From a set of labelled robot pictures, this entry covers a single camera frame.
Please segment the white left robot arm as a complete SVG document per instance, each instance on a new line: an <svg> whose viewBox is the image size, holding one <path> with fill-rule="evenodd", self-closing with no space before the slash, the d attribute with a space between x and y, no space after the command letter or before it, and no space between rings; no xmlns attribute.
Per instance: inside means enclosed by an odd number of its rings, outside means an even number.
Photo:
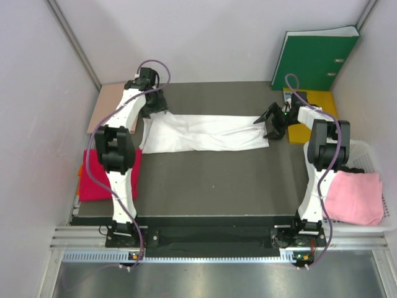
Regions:
<svg viewBox="0 0 397 298"><path fill-rule="evenodd" d="M112 114L101 124L94 135L97 159L102 165L113 200L111 233L127 246L140 241L140 230L134 227L136 209L132 194L132 170L136 161L136 149L130 130L139 115L168 110L163 91L159 89L158 72L141 67L133 80L124 85L121 99Z"/></svg>

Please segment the white t shirt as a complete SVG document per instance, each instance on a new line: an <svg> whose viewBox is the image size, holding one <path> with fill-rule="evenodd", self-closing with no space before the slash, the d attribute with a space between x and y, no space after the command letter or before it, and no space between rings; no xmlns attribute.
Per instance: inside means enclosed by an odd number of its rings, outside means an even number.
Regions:
<svg viewBox="0 0 397 298"><path fill-rule="evenodd" d="M157 113L144 119L144 154L186 151L244 151L266 148L264 125L254 116Z"/></svg>

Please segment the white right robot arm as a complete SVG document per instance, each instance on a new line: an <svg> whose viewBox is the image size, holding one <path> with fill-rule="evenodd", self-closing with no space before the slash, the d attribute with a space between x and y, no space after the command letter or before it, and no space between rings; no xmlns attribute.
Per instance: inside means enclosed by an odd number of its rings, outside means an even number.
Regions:
<svg viewBox="0 0 397 298"><path fill-rule="evenodd" d="M283 107L272 103L254 121L255 124L271 119L273 130L264 135L268 140L280 140L287 129L303 124L311 130L310 139L304 144L305 165L309 181L305 196L297 210L290 229L291 241L305 245L312 236L318 236L323 222L323 208L331 182L349 160L350 123L337 120L317 105L308 102L307 93L292 92L291 99Z"/></svg>

